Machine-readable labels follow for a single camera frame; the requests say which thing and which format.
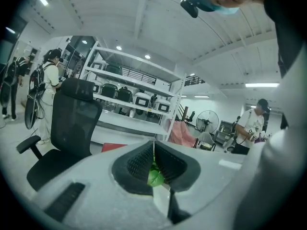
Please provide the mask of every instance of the white shirt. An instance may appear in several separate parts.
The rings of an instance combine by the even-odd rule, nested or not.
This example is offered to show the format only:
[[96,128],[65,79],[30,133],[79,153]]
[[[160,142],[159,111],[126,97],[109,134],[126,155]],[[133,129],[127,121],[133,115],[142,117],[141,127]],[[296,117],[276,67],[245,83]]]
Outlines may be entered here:
[[[43,65],[43,68],[49,64],[51,64],[51,62],[47,61]],[[54,87],[59,84],[59,69],[56,65],[50,65],[44,70],[44,83],[46,84],[45,92],[52,94],[56,93],[56,89]]]
[[[257,116],[254,109],[247,110],[241,116],[238,125],[244,127],[244,130],[248,133],[254,133],[254,136],[259,137],[260,132],[262,131],[262,127],[264,124],[263,116]],[[236,139],[237,144],[240,144],[247,148],[252,148],[254,141],[250,141],[246,137],[238,134]]]

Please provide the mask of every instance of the man in white shirt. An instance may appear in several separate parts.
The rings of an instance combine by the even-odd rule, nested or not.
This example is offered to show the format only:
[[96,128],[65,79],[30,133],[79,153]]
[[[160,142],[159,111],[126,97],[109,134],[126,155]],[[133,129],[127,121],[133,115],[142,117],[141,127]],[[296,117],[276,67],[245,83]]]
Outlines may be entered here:
[[238,134],[236,146],[233,153],[247,155],[258,139],[264,124],[263,114],[269,110],[268,102],[260,99],[255,109],[247,110],[243,113],[236,125]]

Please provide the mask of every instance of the person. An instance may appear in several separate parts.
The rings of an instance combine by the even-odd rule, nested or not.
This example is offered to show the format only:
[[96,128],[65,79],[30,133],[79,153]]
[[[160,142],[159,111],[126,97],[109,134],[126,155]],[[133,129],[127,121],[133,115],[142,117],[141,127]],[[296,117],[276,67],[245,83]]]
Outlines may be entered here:
[[232,125],[231,125],[231,133],[235,133],[235,131],[236,131],[236,124],[238,123],[240,118],[241,118],[241,116],[236,117],[236,121],[232,123]]
[[[189,0],[203,11],[232,14],[248,2],[264,5],[267,15],[275,22],[278,43],[278,66],[283,78],[294,63],[303,43],[306,43],[307,30],[301,17],[304,14],[305,0]],[[287,127],[283,115],[281,128]]]
[[269,110],[268,102],[260,99],[255,109],[247,110],[236,124],[236,146],[232,153],[247,155],[262,131],[263,114]]
[[[19,57],[15,60],[16,62],[16,79],[13,81],[13,85],[11,85],[11,112],[12,112],[12,117],[11,121],[15,121],[17,118],[16,115],[16,95],[17,95],[17,90],[18,90],[18,85],[22,85],[23,82],[23,77],[25,75],[25,72],[28,68],[28,64],[30,62],[29,57]],[[7,107],[2,108],[2,117],[4,119],[8,118],[8,111]]]
[[37,143],[38,145],[43,145],[50,141],[53,98],[56,89],[60,88],[62,85],[62,82],[59,82],[59,69],[57,67],[60,58],[61,51],[58,49],[50,50],[44,55],[43,69],[45,92],[40,100],[38,100],[38,133],[41,138]]

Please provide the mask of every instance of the black office chair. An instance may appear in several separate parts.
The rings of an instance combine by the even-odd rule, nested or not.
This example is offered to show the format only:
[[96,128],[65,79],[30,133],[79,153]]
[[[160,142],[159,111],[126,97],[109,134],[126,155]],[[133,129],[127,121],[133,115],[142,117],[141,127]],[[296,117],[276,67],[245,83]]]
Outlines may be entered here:
[[195,112],[193,111],[190,117],[186,117],[186,121],[188,125],[193,121],[194,115],[195,115]]
[[54,96],[51,143],[57,149],[44,156],[36,143],[39,136],[24,140],[17,146],[19,153],[29,148],[39,159],[28,172],[27,180],[37,191],[78,161],[91,155],[92,133],[102,112],[102,106],[93,100],[94,83],[80,79],[66,79]]

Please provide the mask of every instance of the pink cloth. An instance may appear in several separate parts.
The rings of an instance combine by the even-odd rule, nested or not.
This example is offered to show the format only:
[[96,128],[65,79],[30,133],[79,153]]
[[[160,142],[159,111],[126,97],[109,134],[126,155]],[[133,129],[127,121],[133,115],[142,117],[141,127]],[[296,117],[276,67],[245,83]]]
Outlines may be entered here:
[[196,142],[196,138],[190,135],[185,122],[175,121],[168,141],[192,148]]

